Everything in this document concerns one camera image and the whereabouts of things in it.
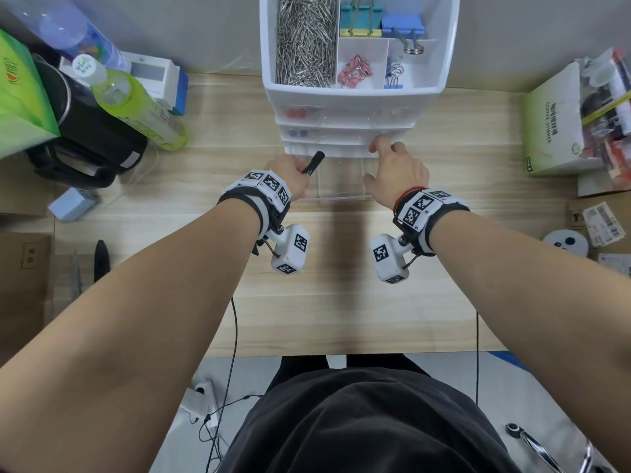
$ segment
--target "white paper label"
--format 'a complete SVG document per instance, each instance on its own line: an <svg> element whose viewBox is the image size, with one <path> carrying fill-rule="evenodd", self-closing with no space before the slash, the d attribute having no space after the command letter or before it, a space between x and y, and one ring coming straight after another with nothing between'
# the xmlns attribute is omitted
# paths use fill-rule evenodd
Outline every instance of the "white paper label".
<svg viewBox="0 0 631 473"><path fill-rule="evenodd" d="M594 247L609 245L627 235L606 202L585 209L583 218Z"/></svg>
<svg viewBox="0 0 631 473"><path fill-rule="evenodd" d="M139 152L132 151L129 158L122 161L121 167L125 169L130 168L131 166L134 165L134 163L138 160L139 157L140 157Z"/></svg>
<svg viewBox="0 0 631 473"><path fill-rule="evenodd" d="M631 279L631 254L600 254L598 263Z"/></svg>

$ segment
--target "barcode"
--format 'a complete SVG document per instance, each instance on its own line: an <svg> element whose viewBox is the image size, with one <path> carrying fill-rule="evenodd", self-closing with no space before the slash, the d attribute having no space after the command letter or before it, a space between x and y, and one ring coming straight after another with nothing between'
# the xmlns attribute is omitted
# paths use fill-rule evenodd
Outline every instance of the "barcode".
<svg viewBox="0 0 631 473"><path fill-rule="evenodd" d="M611 235L614 238L620 237L620 231L616 227L616 224L613 222L613 220L611 220L611 217L607 213L607 210L604 208L604 206L596 206L596 209L598 210L598 214L600 214L600 216L603 218L604 223L607 224L607 227L609 227Z"/></svg>

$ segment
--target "gray screen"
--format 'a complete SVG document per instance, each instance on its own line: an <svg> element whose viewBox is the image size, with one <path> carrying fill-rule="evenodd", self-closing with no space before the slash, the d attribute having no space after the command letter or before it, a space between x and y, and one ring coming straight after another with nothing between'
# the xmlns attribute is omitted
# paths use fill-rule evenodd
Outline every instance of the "gray screen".
<svg viewBox="0 0 631 473"><path fill-rule="evenodd" d="M147 65L145 63L131 63L131 76L134 78L162 81L165 69L162 66Z"/></svg>

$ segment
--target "hand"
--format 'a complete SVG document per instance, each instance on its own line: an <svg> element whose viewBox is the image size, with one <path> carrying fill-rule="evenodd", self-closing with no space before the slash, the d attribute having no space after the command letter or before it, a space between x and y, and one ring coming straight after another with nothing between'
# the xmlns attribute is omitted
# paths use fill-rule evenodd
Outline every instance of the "hand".
<svg viewBox="0 0 631 473"><path fill-rule="evenodd" d="M390 145L390 138L382 134L372 140L368 150L379 152L379 170L376 179L364 174L363 184L366 192L382 206L393 209L406 190L415 186L429 187L430 172L420 159L408 154L403 142Z"/></svg>
<svg viewBox="0 0 631 473"><path fill-rule="evenodd" d="M280 154L268 162L265 169L272 170L287 183L292 193L291 202L306 196L305 190L309 187L310 176L301 172L306 167L306 164L296 156Z"/></svg>

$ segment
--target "gray wall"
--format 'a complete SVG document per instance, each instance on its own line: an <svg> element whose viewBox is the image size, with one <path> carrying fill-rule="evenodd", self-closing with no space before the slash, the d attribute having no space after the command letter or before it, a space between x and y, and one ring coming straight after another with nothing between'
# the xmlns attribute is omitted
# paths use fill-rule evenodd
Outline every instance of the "gray wall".
<svg viewBox="0 0 631 473"><path fill-rule="evenodd" d="M75 1L120 49L190 72L260 71L258 0ZM6 12L0 26L24 35ZM631 51L631 0L461 0L448 85L529 90L609 46Z"/></svg>

